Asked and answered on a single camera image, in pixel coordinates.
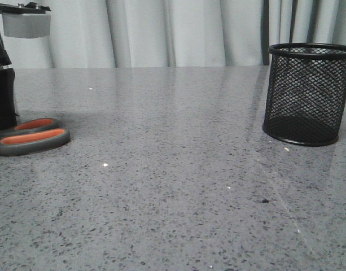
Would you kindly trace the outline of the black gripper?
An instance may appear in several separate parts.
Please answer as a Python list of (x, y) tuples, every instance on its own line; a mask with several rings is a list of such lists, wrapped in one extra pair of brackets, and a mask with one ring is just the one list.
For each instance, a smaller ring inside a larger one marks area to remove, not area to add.
[(0, 41), (0, 130), (17, 125), (14, 105), (14, 79), (12, 68), (4, 69), (11, 64), (10, 57)]

